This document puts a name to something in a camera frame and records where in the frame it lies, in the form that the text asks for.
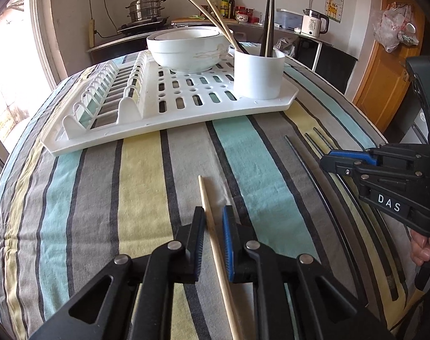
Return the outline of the right hand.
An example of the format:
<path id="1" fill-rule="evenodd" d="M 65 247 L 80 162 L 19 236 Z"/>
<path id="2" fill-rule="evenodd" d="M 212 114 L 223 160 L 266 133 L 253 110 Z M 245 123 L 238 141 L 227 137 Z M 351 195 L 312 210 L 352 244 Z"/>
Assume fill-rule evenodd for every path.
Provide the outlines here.
<path id="1" fill-rule="evenodd" d="M 430 261 L 430 238 L 414 230 L 410 231 L 410 236 L 410 257 L 416 265 L 422 266 L 425 262 Z"/>

